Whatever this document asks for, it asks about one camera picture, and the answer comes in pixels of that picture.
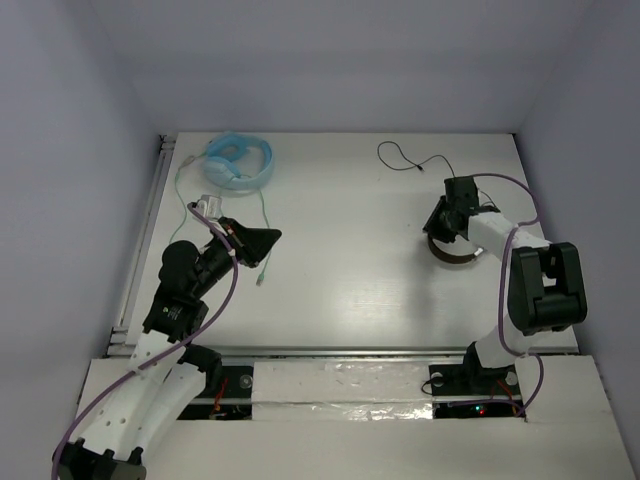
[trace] headphone earcup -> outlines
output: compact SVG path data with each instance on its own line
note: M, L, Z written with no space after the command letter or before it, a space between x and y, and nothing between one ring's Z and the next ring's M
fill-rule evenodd
M213 140L206 149L210 158L225 159L231 163L246 155L249 141L237 133L228 132Z
M222 157L207 157L202 164L202 170L205 177L214 185L223 186L231 182L238 175L231 171L237 170L235 166L230 165L229 162Z

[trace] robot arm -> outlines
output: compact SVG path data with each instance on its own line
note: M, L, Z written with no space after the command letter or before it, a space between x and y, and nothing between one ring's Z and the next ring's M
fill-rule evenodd
M473 177L445 180L446 194L424 227L431 239L451 243L460 235L507 261L510 257L507 309L502 322L473 342L465 355L466 375L492 376L512 365L534 344L553 332L582 322L587 303L577 249L552 244L517 225L492 205L481 206Z
M127 366L132 378L108 397L78 440L65 445L61 480L144 480L144 463L169 426L194 397L218 384L220 355L192 344L141 370L200 328L208 312L201 298L233 268L231 255L254 268L281 236L279 230L245 228L225 217L218 227L231 253L216 237L202 251L179 241L163 252L160 286Z

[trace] white wall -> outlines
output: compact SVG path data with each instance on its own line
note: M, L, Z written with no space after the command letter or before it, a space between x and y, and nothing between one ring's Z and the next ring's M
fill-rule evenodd
M163 132L515 132L591 3L92 1Z
M640 3L599 0L517 136L555 240L581 252L593 353L640 472Z
M83 0L0 7L2 478L49 478L157 158L100 27Z

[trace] headphone headband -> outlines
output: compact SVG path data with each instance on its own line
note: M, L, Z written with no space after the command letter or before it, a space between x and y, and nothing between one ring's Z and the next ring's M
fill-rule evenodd
M264 155L264 164L255 177L243 175L234 162L245 156L250 147L259 148ZM271 178L274 162L269 144L252 135L225 133L213 140L206 149L206 159L202 166L211 183L230 190L257 190Z

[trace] purple cable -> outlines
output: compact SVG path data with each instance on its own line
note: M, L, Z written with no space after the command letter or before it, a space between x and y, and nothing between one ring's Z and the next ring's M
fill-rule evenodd
M207 220L205 217L200 215L200 213L198 213L198 211L195 210L195 208L193 208L191 205L189 205L188 208L189 208L189 211L198 218L198 220L200 220L207 227L209 227L209 230L211 231L211 233L213 233L218 238L218 240L222 242L222 244L224 245L224 247L227 249L228 252L231 252L233 250L233 247L225 238L225 236L220 231L218 231L218 229L209 220ZM227 293L227 296L222 301L222 304L220 305L216 313L214 313L213 316L204 325L202 325L198 330L193 332L183 341L181 341L180 343L176 343L175 345L166 349L164 352L159 353L155 357L142 363L138 367L139 370L145 370L149 368L151 365L153 365L156 362L159 362L160 360L167 357L168 355L171 355L173 352L175 352L179 348L182 348L185 345L191 343L196 337L198 337L202 332L204 332L207 328L209 328L213 324L213 322L215 322L218 319L218 317L220 317L220 315L222 315L222 312L224 312L224 310L227 308L227 305L229 305L229 302L231 301L231 297L233 297L233 293L235 292L236 285L238 284L238 260L235 257L235 255L232 255L231 258L233 260L233 278L231 280L231 287L229 287L229 293ZM80 412L80 414L76 417L76 419L71 423L67 431L62 436L62 440L60 440L60 443L58 444L58 447L56 448L56 452L53 456L53 467L51 468L51 480L58 480L58 469L60 467L60 457L62 456L62 450L64 449L64 446L67 444L67 442L71 438L71 435L73 434L75 429L78 428L78 425L80 424L80 422L82 422L87 417L89 412L91 412L91 410L93 410L96 407L96 405L98 405L102 400L104 400L107 397L107 395L109 395L115 389L120 387L127 380L130 380L135 376L136 376L135 371L125 373L122 377L120 377L118 380L116 380L107 388L105 388L104 391L100 393L100 395L94 398L91 401L91 403L87 405L87 407L85 407L85 409L82 412Z
M533 220L520 222L509 232L509 235L507 236L507 241L505 242L505 245L504 245L504 252L502 253L502 264L500 265L500 287L498 290L498 336L500 337L500 345L502 345L502 348L504 348L505 351L510 355L513 355L514 357L521 357L524 355L524 353L516 352L515 350L513 350L511 347L509 347L509 345L507 345L507 342L504 338L504 293L506 290L506 283L507 283L507 261L509 260L509 254L511 253L511 244L513 243L513 238L516 236L516 232L518 231L518 229L520 227L535 225L540 221L540 217L537 213L538 201L535 195L533 194L533 192L529 189L529 187L527 187L520 180L517 180L508 175L503 175L501 173L476 173L471 176L472 177L495 177L495 178L501 178L503 180L508 180L512 183L515 183L516 185L518 185L520 188L522 188L529 194L529 196L531 197L531 200L533 201L534 206L536 207L536 216ZM538 384L536 385L536 388L534 388L533 393L529 397L529 400L527 400L527 402L520 408L518 413L516 413L516 417L519 417L520 415L523 415L525 413L525 411L531 405L533 400L538 396L538 393L542 388L542 382L544 381L544 364L542 363L542 358L537 353L530 353L529 355L534 357L538 361L538 365L540 366L540 376L538 377ZM482 402L483 403L507 403L507 404L515 405L516 407L519 407L517 403L511 400L489 399L489 400L482 400ZM464 401L464 402L452 402L451 405L475 405L477 403L478 402Z

